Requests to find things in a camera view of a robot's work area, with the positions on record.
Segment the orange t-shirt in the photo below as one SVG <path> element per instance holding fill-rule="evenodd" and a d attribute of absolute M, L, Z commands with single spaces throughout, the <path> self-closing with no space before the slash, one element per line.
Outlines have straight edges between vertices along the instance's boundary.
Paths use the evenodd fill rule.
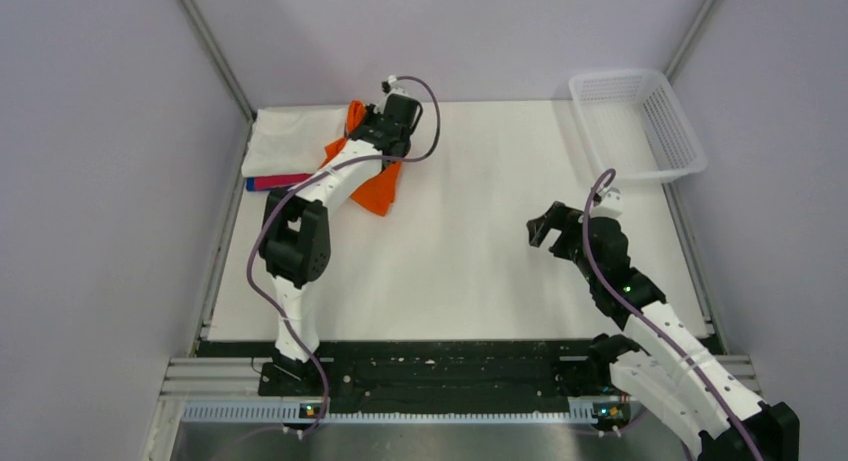
<path fill-rule="evenodd" d="M 359 127 L 367 114 L 366 105 L 360 100 L 353 100 L 348 105 L 343 136 L 324 147 L 325 159 L 319 165 L 323 168 L 334 160 L 347 143 L 347 135 Z M 392 164 L 380 174 L 370 178 L 357 188 L 350 198 L 363 209 L 377 216 L 388 215 L 395 199 L 397 183 L 402 171 L 400 163 Z"/>

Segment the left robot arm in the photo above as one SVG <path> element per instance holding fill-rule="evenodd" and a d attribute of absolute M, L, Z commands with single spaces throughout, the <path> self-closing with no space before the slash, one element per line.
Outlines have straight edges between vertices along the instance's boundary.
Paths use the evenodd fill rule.
<path fill-rule="evenodd" d="M 280 316 L 273 365 L 297 394 L 322 385 L 321 369 L 311 360 L 320 339 L 307 293 L 331 259 L 331 217 L 347 200 L 377 216 L 389 213 L 422 114 L 419 101 L 398 91 L 378 104 L 351 102 L 344 134 L 325 147 L 317 172 L 268 195 L 256 255 L 271 278 Z"/>

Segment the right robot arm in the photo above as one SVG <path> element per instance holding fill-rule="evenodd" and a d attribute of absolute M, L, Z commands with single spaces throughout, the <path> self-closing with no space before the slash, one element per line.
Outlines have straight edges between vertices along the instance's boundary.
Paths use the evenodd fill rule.
<path fill-rule="evenodd" d="M 621 330 L 590 344 L 586 378 L 594 390 L 634 396 L 693 460 L 798 459 L 796 413 L 744 385 L 689 331 L 632 264 L 617 220 L 555 202 L 526 228 L 533 247 L 559 233 L 550 253 L 577 267 L 597 309 Z"/>

